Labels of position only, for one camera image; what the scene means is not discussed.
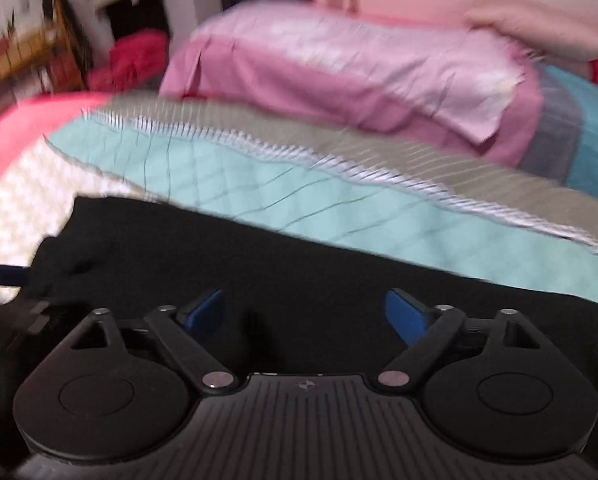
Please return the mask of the red cloth pile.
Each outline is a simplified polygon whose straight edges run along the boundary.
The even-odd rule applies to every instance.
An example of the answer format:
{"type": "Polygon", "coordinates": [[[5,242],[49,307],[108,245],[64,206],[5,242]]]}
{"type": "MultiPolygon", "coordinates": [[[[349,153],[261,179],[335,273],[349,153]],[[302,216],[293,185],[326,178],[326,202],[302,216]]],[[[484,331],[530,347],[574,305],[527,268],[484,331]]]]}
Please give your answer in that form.
{"type": "Polygon", "coordinates": [[[118,40],[105,67],[87,73],[93,92],[122,93],[161,76],[169,63],[170,36],[163,30],[143,29],[118,40]]]}

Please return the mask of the pink floral pillow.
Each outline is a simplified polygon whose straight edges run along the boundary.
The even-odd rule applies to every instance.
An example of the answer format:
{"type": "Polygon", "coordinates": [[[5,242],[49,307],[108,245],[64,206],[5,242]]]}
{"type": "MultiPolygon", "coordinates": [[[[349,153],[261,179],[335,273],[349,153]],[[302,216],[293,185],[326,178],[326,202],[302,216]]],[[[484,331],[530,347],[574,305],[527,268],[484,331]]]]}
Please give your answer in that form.
{"type": "Polygon", "coordinates": [[[540,121],[538,72],[486,29],[398,26],[299,0],[250,0],[195,29],[160,94],[407,136],[519,165],[540,121]]]}

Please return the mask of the pink bed sheet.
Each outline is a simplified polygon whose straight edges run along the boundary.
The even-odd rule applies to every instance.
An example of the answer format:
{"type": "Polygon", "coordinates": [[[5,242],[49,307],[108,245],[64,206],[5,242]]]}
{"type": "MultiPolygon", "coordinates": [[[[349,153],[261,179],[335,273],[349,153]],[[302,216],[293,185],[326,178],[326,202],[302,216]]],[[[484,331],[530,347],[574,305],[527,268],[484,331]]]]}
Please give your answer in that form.
{"type": "Polygon", "coordinates": [[[30,144],[81,117],[84,110],[101,107],[111,99],[109,93],[57,93],[8,108],[0,115],[0,176],[30,144]]]}

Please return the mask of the teal grey striped pillow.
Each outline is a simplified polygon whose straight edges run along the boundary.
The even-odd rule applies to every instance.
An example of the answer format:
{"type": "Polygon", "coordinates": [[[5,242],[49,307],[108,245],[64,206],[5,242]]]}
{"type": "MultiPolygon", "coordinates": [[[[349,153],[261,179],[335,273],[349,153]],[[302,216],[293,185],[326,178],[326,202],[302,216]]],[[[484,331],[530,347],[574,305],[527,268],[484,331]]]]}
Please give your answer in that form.
{"type": "Polygon", "coordinates": [[[598,86],[538,66],[543,107],[519,169],[598,199],[598,86]]]}

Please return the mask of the wooden shelf rack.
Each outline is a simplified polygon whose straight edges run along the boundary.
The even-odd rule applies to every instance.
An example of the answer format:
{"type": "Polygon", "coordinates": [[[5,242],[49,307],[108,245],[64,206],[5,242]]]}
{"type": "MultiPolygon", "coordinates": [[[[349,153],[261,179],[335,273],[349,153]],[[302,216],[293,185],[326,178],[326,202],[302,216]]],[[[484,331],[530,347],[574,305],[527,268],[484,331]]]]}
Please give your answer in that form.
{"type": "Polygon", "coordinates": [[[40,28],[8,42],[0,53],[0,86],[26,73],[46,74],[49,86],[41,79],[43,92],[83,90],[85,82],[73,48],[76,40],[67,28],[62,5],[52,2],[52,20],[40,28]]]}

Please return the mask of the black pants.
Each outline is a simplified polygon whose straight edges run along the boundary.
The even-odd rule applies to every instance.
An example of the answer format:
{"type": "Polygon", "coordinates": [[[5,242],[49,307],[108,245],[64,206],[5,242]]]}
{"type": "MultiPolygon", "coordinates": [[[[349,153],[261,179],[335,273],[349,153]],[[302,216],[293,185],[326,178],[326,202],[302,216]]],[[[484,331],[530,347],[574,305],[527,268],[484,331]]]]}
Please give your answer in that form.
{"type": "Polygon", "coordinates": [[[514,308],[598,390],[598,304],[462,278],[121,197],[80,197],[66,226],[38,246],[21,296],[139,318],[224,292],[227,320],[207,340],[239,373],[370,372],[402,341],[382,317],[402,289],[472,318],[514,308]]]}

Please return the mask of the chevron teal quilt bedspread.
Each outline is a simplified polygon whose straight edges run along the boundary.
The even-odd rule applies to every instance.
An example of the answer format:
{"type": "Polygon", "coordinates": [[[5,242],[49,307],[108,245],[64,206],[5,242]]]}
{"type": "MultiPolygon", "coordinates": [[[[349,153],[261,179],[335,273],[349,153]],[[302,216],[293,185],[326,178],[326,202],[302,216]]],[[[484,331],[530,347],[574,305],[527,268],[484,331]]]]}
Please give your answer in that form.
{"type": "Polygon", "coordinates": [[[417,142],[208,101],[112,98],[0,176],[0,263],[30,263],[79,195],[165,202],[598,302],[598,200],[417,142]]]}

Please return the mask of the peach bolster pillow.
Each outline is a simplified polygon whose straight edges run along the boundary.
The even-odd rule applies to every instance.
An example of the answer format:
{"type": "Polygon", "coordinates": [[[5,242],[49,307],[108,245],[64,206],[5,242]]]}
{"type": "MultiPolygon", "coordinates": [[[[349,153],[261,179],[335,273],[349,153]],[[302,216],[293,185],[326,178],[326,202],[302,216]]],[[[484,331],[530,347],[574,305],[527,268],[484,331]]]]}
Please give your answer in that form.
{"type": "Polygon", "coordinates": [[[471,26],[489,27],[534,49],[579,62],[598,60],[598,27],[533,0],[472,0],[471,26]]]}

